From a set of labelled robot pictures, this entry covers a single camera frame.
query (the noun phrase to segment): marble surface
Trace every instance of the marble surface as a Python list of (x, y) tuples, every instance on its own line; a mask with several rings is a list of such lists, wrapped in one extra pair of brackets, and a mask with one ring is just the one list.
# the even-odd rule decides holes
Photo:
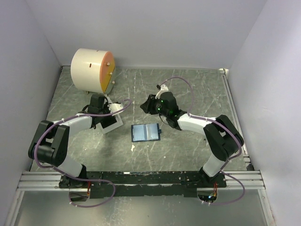
[[(180, 76), (188, 79), (193, 86), (193, 114), (209, 117), (225, 114), (233, 120), (219, 71), (118, 68), (116, 73), (116, 84), (109, 97), (112, 101), (133, 100), (133, 104), (120, 115), (124, 125), (105, 135), (99, 128), (81, 131), (69, 138), (68, 155), (85, 164), (89, 171), (199, 170), (211, 154), (205, 137), (172, 129), (158, 115), (145, 114), (140, 105), (149, 94), (156, 94), (157, 84), (172, 76)], [(173, 79), (166, 84), (179, 107), (187, 110), (191, 104), (191, 93), (186, 83)], [(89, 103), (91, 95), (74, 87), (70, 67), (65, 66), (47, 119), (55, 121), (76, 114)], [(148, 123), (160, 124), (161, 140), (132, 143), (131, 125)], [(38, 169), (35, 163), (32, 165), (32, 171), (43, 170)], [(243, 156), (232, 160), (225, 170), (246, 170)]]

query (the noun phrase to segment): gray wall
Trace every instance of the gray wall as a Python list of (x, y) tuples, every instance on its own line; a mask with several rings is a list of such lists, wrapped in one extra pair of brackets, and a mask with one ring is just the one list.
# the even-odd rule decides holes
[(6, 219), (28, 147), (45, 119), (60, 65), (24, 0), (0, 7), (0, 225)]
[(300, 225), (301, 1), (269, 0), (230, 69), (246, 145), (277, 225)]
[(62, 65), (79, 48), (119, 66), (229, 68), (266, 0), (27, 0)]

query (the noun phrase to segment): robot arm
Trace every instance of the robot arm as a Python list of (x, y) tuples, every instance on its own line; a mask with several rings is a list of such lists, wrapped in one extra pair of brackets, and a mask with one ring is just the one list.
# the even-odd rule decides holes
[[(94, 94), (91, 97), (90, 104), (77, 115), (108, 114), (122, 108), (123, 105), (112, 103), (108, 97)], [(56, 122), (58, 121), (52, 122), (44, 120), (40, 122), (28, 151), (28, 155), (31, 159), (34, 159), (35, 145), (41, 135)], [(47, 163), (56, 167), (73, 177), (87, 178), (86, 167), (67, 155), (68, 140), (70, 136), (75, 135), (82, 130), (90, 128), (95, 129), (97, 124), (99, 124), (102, 133), (110, 132), (123, 125), (119, 114), (106, 117), (81, 116), (58, 124), (47, 133), (39, 145), (37, 152), (38, 160), (42, 163)]]
[[(160, 89), (157, 95), (150, 94), (147, 101), (140, 107), (145, 113), (165, 116), (167, 123), (172, 128), (190, 130), (206, 136), (212, 154), (200, 169), (200, 173), (211, 180), (220, 172), (228, 158), (238, 151), (237, 144), (229, 134), (223, 134), (224, 130), (221, 127), (210, 121), (191, 118), (187, 112), (179, 109), (175, 97), (168, 91), (166, 85), (157, 86), (157, 88)], [(210, 119), (221, 123), (241, 145), (244, 144), (243, 138), (226, 115)]]

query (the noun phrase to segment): back wall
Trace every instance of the back wall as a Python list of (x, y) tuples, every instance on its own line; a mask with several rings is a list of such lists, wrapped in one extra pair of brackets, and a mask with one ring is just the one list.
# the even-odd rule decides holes
[(266, 0), (27, 0), (62, 65), (79, 48), (118, 66), (229, 68)]

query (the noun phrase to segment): purple hose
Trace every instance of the purple hose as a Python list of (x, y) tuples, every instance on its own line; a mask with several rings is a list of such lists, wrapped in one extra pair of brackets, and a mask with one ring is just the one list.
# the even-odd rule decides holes
[(107, 202), (109, 202), (109, 201), (113, 198), (113, 196), (114, 196), (114, 194), (115, 194), (115, 192), (116, 192), (116, 187), (115, 187), (115, 185), (113, 184), (113, 182), (111, 182), (111, 181), (109, 181), (109, 180), (104, 180), (104, 179), (81, 179), (81, 178), (76, 178), (76, 177), (73, 177), (73, 176), (71, 176), (71, 175), (68, 175), (68, 174), (62, 172), (61, 170), (59, 170), (59, 169), (56, 168), (56, 167), (53, 167), (53, 166), (42, 166), (42, 165), (40, 164), (39, 160), (38, 160), (38, 147), (39, 147), (39, 145), (41, 144), (41, 142), (42, 142), (42, 140), (44, 139), (44, 137), (47, 135), (47, 133), (50, 132), (50, 131), (52, 130), (52, 128), (55, 127), (56, 125), (61, 124), (61, 123), (66, 122), (66, 121), (70, 121), (70, 120), (75, 119), (75, 118), (84, 117), (84, 116), (90, 116), (90, 117), (105, 117), (105, 116), (111, 116), (111, 115), (113, 115), (113, 114), (117, 114), (117, 113), (119, 113), (119, 112), (124, 111), (125, 109), (127, 109), (127, 108), (131, 105), (131, 103), (132, 103), (132, 101), (131, 101), (130, 99), (125, 99), (125, 100), (123, 100), (123, 101), (128, 101), (129, 103), (128, 103), (124, 108), (122, 108), (122, 109), (120, 109), (120, 110), (118, 110), (118, 111), (116, 111), (116, 112), (113, 112), (113, 113), (109, 113), (109, 114), (80, 114), (80, 115), (74, 115), (74, 116), (69, 117), (69, 118), (64, 119), (64, 120), (60, 120), (60, 121), (54, 123), (52, 126), (50, 126), (50, 127), (42, 134), (42, 136), (39, 138), (39, 140), (37, 141), (37, 144), (36, 144), (36, 146), (35, 146), (35, 148), (34, 148), (33, 156), (34, 156), (34, 160), (36, 161), (36, 163), (37, 163), (37, 165), (38, 165), (39, 167), (41, 167), (41, 168), (53, 168), (53, 169), (56, 170), (57, 172), (59, 172), (59, 173), (61, 173), (61, 174), (64, 174), (64, 175), (66, 175), (67, 177), (72, 178), (72, 179), (74, 179), (74, 180), (78, 180), (78, 181), (87, 181), (87, 182), (88, 182), (88, 181), (105, 182), (105, 183), (109, 183), (109, 184), (111, 184), (111, 185), (113, 186), (113, 193), (112, 193), (112, 195), (111, 195), (107, 200), (105, 200), (105, 201), (103, 201), (103, 202), (101, 202), (101, 203), (99, 203), (99, 204), (91, 205), (91, 206), (83, 206), (83, 205), (76, 205), (76, 204), (74, 204), (74, 203), (71, 201), (71, 197), (70, 197), (70, 194), (69, 194), (69, 201), (70, 201), (70, 204), (73, 205), (73, 206), (76, 206), (76, 207), (82, 207), (82, 208), (92, 208), (92, 207), (97, 207), (97, 206), (106, 204)]
[[(234, 158), (236, 158), (236, 157), (238, 157), (238, 156), (240, 156), (240, 155), (242, 154), (242, 149), (241, 149), (240, 142), (237, 140), (237, 138), (234, 136), (234, 134), (231, 133), (230, 130), (228, 130), (225, 126), (223, 126), (223, 125), (220, 124), (219, 122), (217, 122), (217, 121), (215, 121), (215, 120), (212, 120), (212, 119), (209, 119), (209, 118), (206, 118), (206, 117), (192, 115), (192, 114), (190, 113), (190, 111), (191, 111), (191, 109), (192, 109), (192, 107), (193, 107), (193, 102), (194, 102), (194, 94), (193, 94), (192, 86), (190, 85), (190, 83), (189, 83), (186, 79), (184, 79), (184, 78), (182, 78), (182, 77), (176, 77), (176, 76), (175, 76), (175, 77), (171, 77), (171, 78), (165, 80), (163, 83), (161, 83), (161, 85), (163, 85), (164, 83), (166, 83), (168, 80), (171, 80), (171, 79), (181, 79), (181, 80), (183, 80), (184, 82), (186, 82), (187, 85), (188, 85), (189, 88), (190, 88), (190, 91), (191, 91), (191, 94), (192, 94), (192, 102), (191, 102), (191, 105), (190, 105), (190, 107), (189, 107), (189, 109), (188, 109), (188, 111), (187, 111), (187, 114), (188, 114), (189, 117), (191, 117), (191, 118), (193, 118), (193, 119), (201, 119), (201, 120), (205, 120), (205, 121), (210, 121), (210, 122), (212, 122), (212, 123), (218, 125), (219, 127), (223, 128), (223, 129), (224, 129), (224, 130), (225, 130), (225, 131), (226, 131), (226, 132), (234, 139), (235, 143), (237, 144), (238, 149), (239, 149), (238, 154), (236, 154), (236, 155), (234, 155), (234, 156), (228, 158), (228, 160), (225, 162), (225, 164), (223, 164), (223, 166), (221, 167), (221, 170), (222, 170), (222, 169), (228, 164), (228, 162), (229, 162), (231, 159), (234, 159)], [(238, 197), (238, 198), (236, 198), (236, 199), (234, 199), (234, 200), (232, 200), (232, 201), (229, 201), (229, 202), (220, 202), (220, 203), (216, 203), (216, 204), (212, 203), (212, 204), (211, 204), (211, 205), (215, 205), (215, 206), (227, 205), (227, 204), (231, 204), (231, 203), (237, 202), (238, 200), (242, 199), (242, 197), (244, 197), (244, 195), (245, 195), (245, 193), (246, 193), (245, 186), (242, 184), (242, 182), (240, 182), (240, 181), (239, 181), (238, 179), (236, 179), (235, 177), (229, 175), (228, 173), (225, 173), (225, 172), (223, 172), (223, 171), (221, 171), (221, 173), (224, 174), (224, 175), (226, 175), (226, 176), (228, 176), (228, 177), (230, 177), (230, 178), (232, 178), (232, 179), (234, 179), (234, 180), (236, 180), (237, 182), (239, 182), (240, 185), (241, 185), (242, 188), (243, 188), (243, 193), (241, 194), (240, 197)]]

